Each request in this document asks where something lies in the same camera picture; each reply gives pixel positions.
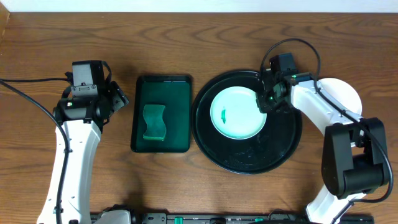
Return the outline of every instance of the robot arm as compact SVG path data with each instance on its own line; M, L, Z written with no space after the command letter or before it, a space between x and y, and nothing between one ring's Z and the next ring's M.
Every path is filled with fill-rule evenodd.
M292 54L270 59L271 69L261 74L264 92L257 93L262 113L272 110L300 110L325 136L322 156L322 177L325 185L316 199L306 208L311 222L338 223L340 216L352 205L352 199L363 198L389 181L381 152L351 120L326 102L314 87L311 73L299 73ZM367 127L386 149L384 126L377 118L363 119L347 110L327 93L322 84L317 87L332 103ZM363 147L364 153L353 156L351 147Z
M106 62L84 61L72 65L73 85L64 91L63 98L53 111L70 143L62 190L61 221L63 224L91 224L90 185L96 148L109 117L129 101L116 82L111 82ZM104 78L103 65L109 70L107 79ZM72 98L67 98L69 91L72 91ZM59 129L56 134L57 151L50 189L38 224L56 223L54 208L65 148ZM130 214L125 210L108 212L100 220L98 223L131 223Z

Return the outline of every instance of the black plate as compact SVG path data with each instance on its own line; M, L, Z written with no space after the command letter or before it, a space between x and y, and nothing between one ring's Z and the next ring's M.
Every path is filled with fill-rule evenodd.
M299 110L267 114L263 129L249 139L235 140L219 133L210 118L214 97L225 88L243 86L263 90L258 72L226 72L208 82L192 106L192 132L202 152L220 167L239 174L259 174L285 162L295 151L302 132Z

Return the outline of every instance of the wooden table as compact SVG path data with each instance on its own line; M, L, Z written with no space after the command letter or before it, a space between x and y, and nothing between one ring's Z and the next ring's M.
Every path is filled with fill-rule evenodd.
M137 154L130 150L136 79L143 73L189 73L193 93L235 68L257 69L274 43L300 37L322 56L322 77L350 83L363 115L386 127L389 157L398 163L398 20L396 14L150 14L12 13L0 45L0 77L63 77L77 60L105 60L131 100L105 126L91 183L91 211L127 203L140 212L269 213L302 211L323 185L323 137L303 117L294 155L278 169L238 175L209 161L192 138L184 154ZM300 43L292 52L301 71L315 57ZM64 82L14 84L51 110ZM25 99L0 88L0 222L36 221L49 189L55 126ZM396 178L398 170L394 169ZM380 197L381 187L368 198ZM396 223L398 191L380 204L358 203L350 212Z

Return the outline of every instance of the dark green tray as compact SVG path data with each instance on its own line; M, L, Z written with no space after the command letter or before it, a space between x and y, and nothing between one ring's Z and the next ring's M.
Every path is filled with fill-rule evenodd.
M186 152L190 147L192 81L188 75L144 75L137 79L131 149L134 152ZM165 105L163 141L145 140L145 105Z

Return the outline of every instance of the black cable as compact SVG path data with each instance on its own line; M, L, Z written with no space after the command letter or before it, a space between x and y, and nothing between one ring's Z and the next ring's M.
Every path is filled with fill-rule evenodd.
M66 89L62 92L61 99L68 98L71 91L72 91L72 88L70 86L66 87Z
M352 206L354 206L354 202L352 200L348 201L348 204L346 204L346 206L343 209L341 209L341 211L336 215L336 217L332 219L331 224L336 224L337 220L341 218L344 215L344 213L346 213L348 209L350 209Z
M67 78L41 78L35 80L9 80L5 78L0 78L3 82L19 82L19 83L30 83L30 82L46 82L46 81L66 81L69 82Z
M351 203L353 204L353 202L378 203L378 202L384 201L385 199L387 199L390 196L390 194L392 192L392 188L394 186L394 175L392 174L392 167L391 167L390 161L388 160L387 154L384 152L384 149L383 149L382 145L380 144L380 142L376 139L376 137L374 137L374 135L370 131L368 131L368 129L366 129L366 127L364 127L360 122L358 122L353 117L348 115L345 110L342 110L338 106L336 106L332 101L330 101L321 92L321 89L317 85L317 81L319 79L319 74L320 74L320 70L321 70L321 58L319 56L318 51L315 49L315 47L312 44L308 43L307 41L299 39L299 38L289 38L289 39L281 40L280 42L274 44L265 54L264 58L262 59L261 66L260 66L260 75L262 74L262 72L264 70L264 63L265 63L266 58L268 57L269 53L274 48L278 47L280 44L283 44L284 42L288 42L288 41L298 41L298 42L304 43L313 50L313 52L317 56L317 60L318 60L317 72L316 72L315 76L313 77L313 85L314 85L316 93L318 93L330 106L334 107L334 109L336 109L341 115L345 116L350 121L352 121L355 125L357 125L357 127L359 127L364 132L364 134L371 139L371 141L379 149L380 153L382 154L383 160L387 165L388 175L389 175L390 180L389 180L389 184L388 184L386 193L378 199L352 199L349 201L349 203L350 204Z
M39 107L50 119L55 123L57 128L60 130L61 135L63 137L63 140L65 141L65 157L63 159L63 165L62 165L62 170L61 170L61 176L60 176L60 183L58 185L58 192L57 192L57 201L55 204L55 216L58 224L61 224L61 196L62 196L62 188L63 188L63 181L65 179L65 173L67 171L67 164L68 164L68 158L69 158L69 140L67 138L67 135L65 131L62 129L62 127L58 124L57 120L54 118L54 116L47 110L45 109L40 103L32 99L30 96L26 95L25 93L17 90L16 88L8 85L7 83L4 82L4 80L0 79L0 84L7 87L8 89L12 90L13 92L17 93L18 95L22 96L23 98L27 99L27 101L33 103L37 107Z

